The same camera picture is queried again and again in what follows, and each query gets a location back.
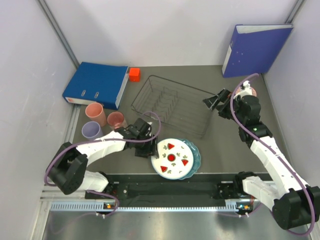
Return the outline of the white plate with red fruit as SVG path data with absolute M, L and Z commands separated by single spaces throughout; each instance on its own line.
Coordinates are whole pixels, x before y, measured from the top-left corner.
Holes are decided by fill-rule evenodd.
M 182 140 L 167 138 L 157 144 L 158 156 L 151 157 L 153 169 L 168 180 L 180 180 L 192 169 L 194 156 L 191 148 Z

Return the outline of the teal scalloped plate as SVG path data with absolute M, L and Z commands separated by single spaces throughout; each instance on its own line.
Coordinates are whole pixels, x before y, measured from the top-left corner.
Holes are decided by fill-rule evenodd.
M 193 155 L 193 166 L 192 166 L 191 170 L 189 171 L 189 173 L 187 175 L 185 175 L 184 177 L 179 179 L 179 180 L 185 180 L 185 179 L 191 178 L 199 170 L 199 168 L 201 166 L 202 156 L 200 154 L 199 149 L 197 148 L 197 146 L 193 142 L 191 142 L 185 138 L 179 138 L 179 140 L 184 142 L 190 148 L 192 155 Z

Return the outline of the blue and orange patterned bowl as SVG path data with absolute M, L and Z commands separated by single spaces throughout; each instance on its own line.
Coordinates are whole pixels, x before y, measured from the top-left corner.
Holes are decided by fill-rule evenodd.
M 254 88 L 252 87 L 245 87 L 244 89 L 242 89 L 241 87 L 237 90 L 236 92 L 236 95 L 237 96 L 241 96 L 241 97 L 244 97 L 244 96 L 254 96 L 256 97 L 257 96 L 257 92 Z

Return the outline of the pink patterned mug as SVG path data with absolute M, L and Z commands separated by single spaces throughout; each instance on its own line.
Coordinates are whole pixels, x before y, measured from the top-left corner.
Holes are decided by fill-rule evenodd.
M 126 128 L 128 126 L 124 115 L 120 111 L 111 112 L 107 116 L 107 124 L 112 130 Z

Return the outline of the lilac plastic cup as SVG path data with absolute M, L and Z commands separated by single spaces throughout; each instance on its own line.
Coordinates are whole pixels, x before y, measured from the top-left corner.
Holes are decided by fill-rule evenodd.
M 103 136 L 101 126 L 96 121 L 89 121 L 84 124 L 81 133 L 88 140 L 95 140 Z

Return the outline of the pink plastic cup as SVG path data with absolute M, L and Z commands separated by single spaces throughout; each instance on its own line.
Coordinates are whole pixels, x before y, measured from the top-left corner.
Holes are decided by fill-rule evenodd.
M 107 124 L 107 117 L 103 106 L 98 102 L 93 102 L 85 108 L 85 114 L 92 121 L 97 122 L 101 127 Z

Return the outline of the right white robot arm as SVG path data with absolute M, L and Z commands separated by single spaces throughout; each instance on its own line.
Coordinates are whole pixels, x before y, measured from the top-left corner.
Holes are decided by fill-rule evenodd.
M 311 187 L 292 168 L 277 146 L 268 127 L 261 121 L 261 105 L 253 94 L 237 96 L 223 89 L 203 100 L 211 111 L 239 125 L 239 137 L 258 157 L 275 187 L 269 186 L 253 172 L 240 172 L 234 177 L 233 192 L 239 198 L 252 195 L 272 213 L 280 228 L 289 230 L 320 218 L 320 188 Z

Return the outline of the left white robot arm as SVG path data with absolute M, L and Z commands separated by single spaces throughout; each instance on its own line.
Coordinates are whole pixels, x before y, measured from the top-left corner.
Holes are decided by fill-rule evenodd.
M 58 187 L 65 195 L 89 191 L 106 199 L 113 194 L 113 185 L 105 173 L 91 172 L 87 167 L 108 155 L 132 148 L 137 157 L 157 157 L 157 145 L 158 136 L 152 134 L 151 123 L 138 118 L 134 124 L 94 140 L 62 144 L 45 171 L 44 181 L 48 186 Z

